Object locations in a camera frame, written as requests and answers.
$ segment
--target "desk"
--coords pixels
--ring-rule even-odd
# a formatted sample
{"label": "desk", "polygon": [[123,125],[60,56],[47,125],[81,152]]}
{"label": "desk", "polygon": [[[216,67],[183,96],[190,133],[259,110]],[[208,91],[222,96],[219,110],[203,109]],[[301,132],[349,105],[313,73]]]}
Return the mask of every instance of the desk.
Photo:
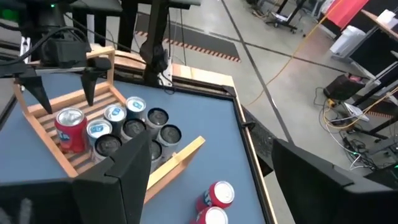
{"label": "desk", "polygon": [[[394,31],[392,31],[390,28],[388,28],[385,24],[377,21],[377,16],[375,16],[374,14],[371,14],[368,11],[362,10],[361,11],[363,14],[365,14],[366,16],[368,16],[372,21],[374,21],[378,27],[380,27],[380,29],[387,33],[390,37],[392,37],[395,41],[398,40],[398,34],[395,33]],[[359,106],[361,103],[363,103],[364,101],[366,101],[368,98],[370,98],[371,96],[373,96],[375,93],[377,93],[378,91],[382,90],[384,87],[387,87],[389,85],[391,85],[392,83],[394,83],[398,78],[397,78],[397,69],[392,69],[390,70],[387,74],[385,74],[382,78],[382,82],[380,85],[374,87],[371,91],[369,91],[367,94],[365,94],[364,96],[362,96],[361,98],[359,98],[358,100],[356,100],[353,105],[354,106]],[[365,131],[365,130],[361,130],[359,128],[354,128],[355,131],[359,131],[361,133],[364,134],[368,134],[370,136],[374,136],[380,139],[387,139],[387,137],[378,134],[378,132],[392,124],[394,124],[396,121],[398,121],[398,114],[394,115],[390,120],[380,124],[379,126],[373,128],[372,130],[369,131]]]}
{"label": "desk", "polygon": [[[117,58],[115,61],[124,67],[137,65],[126,58]],[[234,89],[233,79],[227,75],[180,65],[173,65],[173,70],[175,77]],[[44,75],[43,83],[49,98],[81,88],[78,75],[72,73]],[[231,182],[236,191],[235,201],[226,211],[230,223],[276,223],[264,179],[253,175],[254,170],[260,170],[259,164],[256,157],[254,160],[248,158],[246,150],[255,155],[254,148],[247,128],[243,131],[248,136],[249,148],[244,147],[233,102],[181,92],[168,95],[160,88],[119,81],[115,81],[114,85],[125,97],[137,95],[146,100],[148,108],[159,106],[168,111],[170,123],[179,126],[183,133],[179,149],[199,135],[206,139],[187,169],[145,204],[141,223],[188,223],[195,216],[195,198],[212,182],[221,179]],[[28,105],[36,103],[26,91],[24,97]],[[23,117],[19,104],[12,110],[0,132],[0,142],[0,182],[66,177]],[[265,215],[258,189],[267,204]],[[264,216],[269,217],[269,222],[264,221]]]}

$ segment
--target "wooden crate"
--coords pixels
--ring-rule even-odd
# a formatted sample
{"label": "wooden crate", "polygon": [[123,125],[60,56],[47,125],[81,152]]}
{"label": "wooden crate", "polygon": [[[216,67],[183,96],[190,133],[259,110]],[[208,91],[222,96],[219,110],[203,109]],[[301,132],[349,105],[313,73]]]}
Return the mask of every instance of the wooden crate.
{"label": "wooden crate", "polygon": [[[91,161],[89,152],[78,154],[63,154],[61,152],[60,141],[54,126],[54,119],[58,111],[70,106],[79,108],[84,112],[87,120],[90,121],[102,117],[106,106],[110,104],[125,106],[124,102],[126,102],[125,97],[113,86],[115,50],[112,47],[96,47],[94,51],[87,54],[87,58],[92,57],[108,57],[112,63],[112,67],[107,73],[107,81],[95,86],[93,106],[88,106],[84,91],[78,90],[51,99],[50,104],[54,112],[53,114],[47,114],[40,104],[27,106],[19,85],[13,85],[15,96],[21,104],[26,120],[28,120],[69,177],[76,177],[78,174],[93,167],[94,163]],[[151,199],[188,166],[204,142],[205,140],[199,136],[178,154],[174,154],[171,160],[167,161],[150,175],[145,202]]]}

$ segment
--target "gray floor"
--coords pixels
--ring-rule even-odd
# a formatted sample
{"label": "gray floor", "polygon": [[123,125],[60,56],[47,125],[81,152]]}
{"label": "gray floor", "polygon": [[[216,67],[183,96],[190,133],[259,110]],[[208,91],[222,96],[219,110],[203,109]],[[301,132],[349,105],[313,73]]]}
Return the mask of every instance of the gray floor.
{"label": "gray floor", "polygon": [[[224,2],[232,20],[236,23],[243,42],[247,43],[248,52],[245,51],[244,45],[239,40],[239,35],[228,16]],[[284,12],[289,14],[293,8],[294,5],[289,3]],[[149,12],[149,10],[149,6],[140,5],[140,11]],[[180,22],[179,11],[172,9],[171,18],[173,21]],[[201,7],[192,7],[189,11],[183,11],[183,21],[184,24],[203,29],[205,32],[213,32],[237,40],[233,42],[241,56],[241,63],[212,57],[193,50],[186,50],[186,58],[188,66],[231,75],[243,105],[252,102],[262,91],[259,79],[268,82],[277,75],[290,58],[286,54],[293,54],[303,41],[300,32],[291,34],[287,29],[275,29],[265,25],[262,20],[251,14],[244,0],[203,0]],[[108,19],[107,28],[115,40],[118,38],[117,24],[118,18]],[[314,25],[313,20],[306,16],[298,24],[300,30],[303,30],[305,34],[309,33]],[[137,41],[140,45],[144,39],[137,37]],[[313,105],[315,88],[328,85],[342,74],[342,72],[328,67],[357,73],[353,67],[330,59],[328,49],[332,44],[333,41],[322,30],[315,30],[296,55],[313,63],[292,60],[278,78],[268,85],[268,89],[296,145],[344,169],[349,169],[351,163],[347,160],[342,148],[329,133],[322,130],[318,123],[320,107]],[[174,55],[175,63],[184,61],[182,48],[175,47]],[[259,75],[257,75],[250,58],[253,58]],[[323,103],[324,100],[322,94],[319,94],[317,101]],[[271,104],[264,94],[247,109],[277,137],[286,138]],[[381,118],[371,118],[371,124],[366,124],[366,126],[383,122]],[[355,169],[353,172],[361,175],[367,173],[364,169]],[[281,224],[294,223],[274,174],[266,177],[266,184],[271,194],[278,222]]]}

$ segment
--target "black and yellow floor tape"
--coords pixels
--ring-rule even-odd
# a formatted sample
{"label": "black and yellow floor tape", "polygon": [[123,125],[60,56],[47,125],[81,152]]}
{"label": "black and yellow floor tape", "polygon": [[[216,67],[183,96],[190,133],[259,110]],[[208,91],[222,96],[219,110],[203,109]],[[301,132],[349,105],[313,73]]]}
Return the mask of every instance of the black and yellow floor tape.
{"label": "black and yellow floor tape", "polygon": [[[147,37],[148,36],[148,33],[143,32],[143,31],[136,31],[136,34],[141,36],[141,37]],[[163,43],[168,43],[169,41],[170,41],[171,44],[174,44],[174,45],[176,45],[178,47],[183,47],[183,45],[184,45],[184,47],[186,49],[190,49],[190,50],[194,50],[194,51],[197,51],[197,52],[200,52],[200,53],[203,53],[203,54],[208,54],[208,55],[211,55],[211,56],[223,58],[223,59],[230,60],[230,61],[233,61],[233,62],[241,62],[241,59],[239,59],[237,57],[234,57],[234,56],[222,54],[222,53],[219,53],[219,52],[215,52],[215,51],[212,51],[212,50],[209,50],[209,49],[204,49],[204,48],[193,46],[193,45],[186,44],[186,43],[184,44],[184,43],[176,41],[176,40],[169,40],[168,38],[165,38],[163,40]]]}
{"label": "black and yellow floor tape", "polygon": [[392,118],[392,116],[389,114],[378,113],[378,112],[374,112],[374,111],[368,111],[366,114],[371,115],[371,116],[377,116],[380,118],[387,118],[387,119]]}

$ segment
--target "dark can lid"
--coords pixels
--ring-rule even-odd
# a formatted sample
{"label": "dark can lid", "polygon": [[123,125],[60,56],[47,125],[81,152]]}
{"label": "dark can lid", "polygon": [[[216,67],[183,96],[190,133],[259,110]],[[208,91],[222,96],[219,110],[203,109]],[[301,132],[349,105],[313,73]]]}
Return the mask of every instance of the dark can lid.
{"label": "dark can lid", "polygon": [[152,140],[149,146],[150,156],[152,160],[159,158],[162,155],[162,145],[156,140]]}
{"label": "dark can lid", "polygon": [[123,123],[123,131],[129,137],[136,137],[139,133],[145,131],[147,126],[140,119],[129,119]]}
{"label": "dark can lid", "polygon": [[163,109],[152,108],[148,111],[148,119],[156,125],[163,125],[169,120],[169,115]]}
{"label": "dark can lid", "polygon": [[180,129],[176,127],[176,125],[166,124],[160,130],[160,136],[165,142],[173,144],[181,140],[182,134]]}
{"label": "dark can lid", "polygon": [[122,146],[122,141],[117,136],[105,134],[95,141],[94,146],[99,155],[107,157]]}

